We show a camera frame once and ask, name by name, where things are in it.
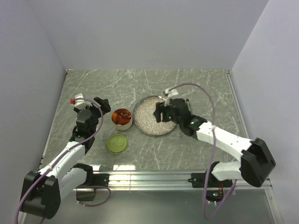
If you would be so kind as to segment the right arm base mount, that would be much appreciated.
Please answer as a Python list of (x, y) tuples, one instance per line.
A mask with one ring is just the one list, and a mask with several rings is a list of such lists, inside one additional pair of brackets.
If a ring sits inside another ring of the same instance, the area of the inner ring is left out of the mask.
[[(203, 188), (205, 184), (206, 173), (191, 173), (191, 178), (187, 181), (192, 184), (193, 188)], [(208, 188), (230, 188), (233, 185), (232, 180), (219, 181), (212, 174), (209, 175)]]

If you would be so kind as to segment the green round lid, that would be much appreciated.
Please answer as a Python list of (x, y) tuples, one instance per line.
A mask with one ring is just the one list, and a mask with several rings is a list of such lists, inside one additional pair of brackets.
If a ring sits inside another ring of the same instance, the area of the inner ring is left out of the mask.
[(111, 153), (121, 154), (128, 147), (128, 140), (122, 134), (111, 135), (107, 140), (107, 148)]

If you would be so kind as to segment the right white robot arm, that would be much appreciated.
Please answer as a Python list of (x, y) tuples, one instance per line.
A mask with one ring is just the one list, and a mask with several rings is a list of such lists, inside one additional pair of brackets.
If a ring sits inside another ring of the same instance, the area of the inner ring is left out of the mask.
[(172, 121), (186, 136), (215, 145), (236, 159), (235, 162), (217, 161), (211, 165), (206, 182), (213, 187), (231, 179), (261, 187), (276, 165), (264, 140), (239, 137), (213, 126), (210, 121), (193, 115), (187, 101), (181, 98), (172, 99), (169, 103), (156, 103), (153, 114), (157, 122)]

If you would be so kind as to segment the orange chicken wing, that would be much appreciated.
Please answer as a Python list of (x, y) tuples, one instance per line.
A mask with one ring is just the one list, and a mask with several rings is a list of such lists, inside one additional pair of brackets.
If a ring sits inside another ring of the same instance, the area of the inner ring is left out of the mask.
[(119, 113), (117, 113), (117, 112), (114, 112), (113, 114), (112, 114), (112, 121), (115, 123), (115, 124), (118, 124), (119, 122), (120, 122), (120, 120), (121, 120), (121, 115), (119, 114)]

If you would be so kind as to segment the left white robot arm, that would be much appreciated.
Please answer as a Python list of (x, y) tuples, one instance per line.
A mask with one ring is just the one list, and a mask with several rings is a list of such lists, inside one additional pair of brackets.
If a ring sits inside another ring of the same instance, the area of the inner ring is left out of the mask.
[(20, 202), (14, 221), (19, 213), (51, 219), (57, 213), (61, 201), (78, 186), (96, 189), (92, 166), (78, 163), (92, 147), (95, 135), (103, 124), (103, 116), (111, 111), (108, 99), (93, 100), (76, 95), (71, 99), (77, 114), (76, 125), (69, 142), (61, 153), (47, 166), (30, 171), (23, 180)]

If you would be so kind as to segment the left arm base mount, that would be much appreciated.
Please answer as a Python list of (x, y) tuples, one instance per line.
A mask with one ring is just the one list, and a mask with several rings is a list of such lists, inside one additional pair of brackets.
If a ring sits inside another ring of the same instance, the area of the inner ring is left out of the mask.
[(82, 186), (105, 186), (108, 187), (109, 176), (107, 173), (94, 173), (92, 166), (77, 163), (73, 168), (79, 168), (86, 173)]

